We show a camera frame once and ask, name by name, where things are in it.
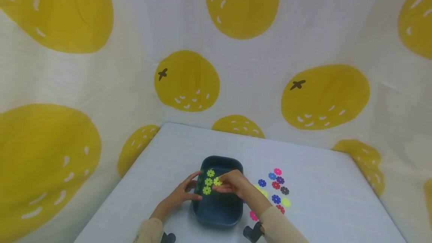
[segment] plastic tray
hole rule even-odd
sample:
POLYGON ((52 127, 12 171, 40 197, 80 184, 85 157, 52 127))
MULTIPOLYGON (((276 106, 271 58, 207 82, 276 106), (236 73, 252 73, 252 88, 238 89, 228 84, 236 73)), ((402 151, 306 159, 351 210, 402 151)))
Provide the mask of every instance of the plastic tray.
POLYGON ((240 221, 243 215, 243 201, 237 195, 213 190, 208 195, 203 194, 207 178, 214 180, 235 169, 243 173, 242 164, 233 158, 210 156, 202 162, 201 175, 195 189, 196 194, 202 195, 202 200, 192 202, 193 214, 199 223, 213 228, 230 228, 240 221), (214 171, 214 176, 207 175, 209 170, 214 171))

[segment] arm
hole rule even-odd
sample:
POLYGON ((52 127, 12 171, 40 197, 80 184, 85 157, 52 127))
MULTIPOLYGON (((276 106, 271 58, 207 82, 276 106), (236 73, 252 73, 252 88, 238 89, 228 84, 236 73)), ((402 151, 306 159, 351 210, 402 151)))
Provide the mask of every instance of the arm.
POLYGON ((228 172, 221 175, 219 180, 222 185, 213 186, 213 189, 222 193, 232 192, 242 198, 261 221, 264 238, 268 243, 309 243, 240 171, 228 172))
POLYGON ((309 243, 301 232, 274 206, 259 217, 268 243, 309 243))
POLYGON ((163 236, 162 222, 165 220, 167 215, 184 201, 202 199, 202 197, 197 194, 188 193, 196 186, 197 181, 193 179, 200 173, 201 171, 198 171, 188 176, 188 178, 180 183, 167 198, 157 205, 150 218, 143 221, 139 227, 133 243, 161 242, 163 236))
POLYGON ((142 222, 133 243, 159 243, 162 240, 163 224, 157 218, 150 218, 142 222))

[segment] beige sleeve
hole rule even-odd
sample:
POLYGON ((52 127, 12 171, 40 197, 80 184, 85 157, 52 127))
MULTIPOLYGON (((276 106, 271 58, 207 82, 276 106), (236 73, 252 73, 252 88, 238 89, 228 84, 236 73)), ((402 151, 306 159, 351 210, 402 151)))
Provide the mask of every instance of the beige sleeve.
POLYGON ((160 243, 162 235, 162 222, 157 218, 152 218, 142 222, 133 243, 160 243))
POLYGON ((267 243, 309 243, 289 220, 274 206, 265 210, 259 218, 267 243))

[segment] finger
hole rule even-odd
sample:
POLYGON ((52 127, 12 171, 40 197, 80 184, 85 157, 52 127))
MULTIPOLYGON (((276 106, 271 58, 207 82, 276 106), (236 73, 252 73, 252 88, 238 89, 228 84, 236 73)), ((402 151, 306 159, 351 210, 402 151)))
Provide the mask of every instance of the finger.
POLYGON ((223 174, 223 175, 220 175, 219 176, 219 181, 229 181, 229 179, 230 179, 230 173, 231 173, 232 171, 230 171, 230 172, 227 172, 227 173, 225 173, 225 174, 223 174))
POLYGON ((226 184, 225 186, 213 186, 212 189, 215 191, 219 191, 221 189, 234 189, 234 187, 231 184, 226 184))
POLYGON ((221 194, 231 194, 234 192, 233 188, 224 188, 224 189, 213 189, 215 192, 220 192, 221 194))
POLYGON ((190 176, 188 176, 182 184, 184 184, 185 186, 188 185, 188 183, 190 183, 191 180, 193 180, 194 178, 197 177, 197 175, 201 174, 201 171, 196 171, 193 174, 191 174, 190 176))
POLYGON ((195 193, 185 193, 184 194, 184 200, 188 201, 188 200, 192 200, 192 201, 199 201, 202 200, 202 196, 195 194, 195 193))
POLYGON ((222 184, 220 186, 213 185, 213 189, 226 189, 226 188, 232 188, 232 187, 233 186, 230 183, 222 184))
POLYGON ((187 187, 188 188, 194 188, 197 185, 198 181, 196 180, 192 180, 188 183, 187 187))
POLYGON ((197 186, 197 181, 193 180, 190 181, 190 183, 188 183, 188 185, 186 186, 186 188, 184 189, 185 192, 190 192, 191 189, 195 189, 195 187, 197 186))

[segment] yellow fruit print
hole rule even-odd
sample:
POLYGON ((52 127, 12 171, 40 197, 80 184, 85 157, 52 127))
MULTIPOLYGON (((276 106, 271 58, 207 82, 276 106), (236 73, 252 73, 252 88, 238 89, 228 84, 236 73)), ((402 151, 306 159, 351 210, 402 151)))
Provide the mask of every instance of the yellow fruit print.
POLYGON ((181 50, 163 59, 154 74, 160 101, 186 112, 210 108, 219 96, 219 76, 199 53, 181 50))
POLYGON ((39 44, 93 53, 113 29, 111 0, 0 0, 0 8, 39 44))
POLYGON ((424 196, 426 198, 426 209, 429 214, 429 224, 432 229, 432 178, 424 183, 424 196))
POLYGON ((120 157, 117 162, 117 172, 120 177, 124 177, 137 157, 156 135, 158 130, 159 127, 156 125, 140 127, 127 139, 126 143, 123 145, 123 149, 120 152, 120 157))
POLYGON ((432 0, 406 0, 399 14, 398 31, 411 52, 432 59, 432 0))
POLYGON ((53 218, 95 171, 99 133, 87 115, 29 104, 0 115, 0 242, 53 218))
POLYGON ((264 33, 275 20, 279 0, 206 0, 215 26, 234 39, 264 33))
POLYGON ((298 129, 329 129, 353 120, 366 106, 369 94, 366 77, 351 66, 314 67, 286 85, 282 115, 298 129))
POLYGON ((384 182, 384 175, 378 168, 381 156, 375 148, 353 139, 339 141, 332 150, 349 154, 375 194, 378 197, 383 194, 386 184, 384 182))
POLYGON ((228 115, 217 120, 211 129, 235 134, 265 138, 264 133, 249 118, 242 115, 228 115))

